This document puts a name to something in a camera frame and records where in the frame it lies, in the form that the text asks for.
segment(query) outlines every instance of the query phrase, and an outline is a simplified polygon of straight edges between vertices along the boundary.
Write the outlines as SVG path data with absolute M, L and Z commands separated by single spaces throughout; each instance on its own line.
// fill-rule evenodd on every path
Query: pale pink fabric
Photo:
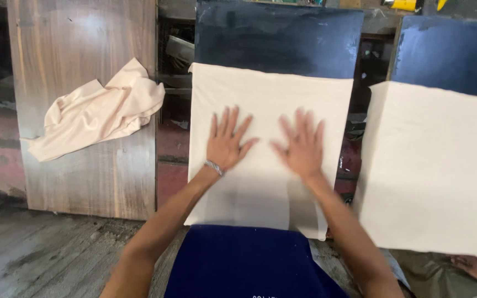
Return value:
M 49 161 L 109 139 L 131 135 L 149 123 L 163 104 L 165 89 L 132 59 L 103 87 L 96 79 L 58 98 L 45 115 L 45 135 L 29 152 Z

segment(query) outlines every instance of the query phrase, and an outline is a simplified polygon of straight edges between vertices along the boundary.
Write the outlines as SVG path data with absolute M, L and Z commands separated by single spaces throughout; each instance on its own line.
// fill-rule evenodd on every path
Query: floor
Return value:
M 0 298 L 98 297 L 110 269 L 143 222 L 0 207 Z M 158 263 L 149 297 L 162 297 L 182 229 Z M 314 260 L 351 297 L 361 297 L 328 242 L 310 240 Z

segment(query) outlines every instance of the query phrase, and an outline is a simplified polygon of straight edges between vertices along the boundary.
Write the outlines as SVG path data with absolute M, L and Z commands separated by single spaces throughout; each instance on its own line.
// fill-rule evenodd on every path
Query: navy blue shirt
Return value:
M 193 225 L 172 267 L 165 298 L 345 298 L 293 231 Z

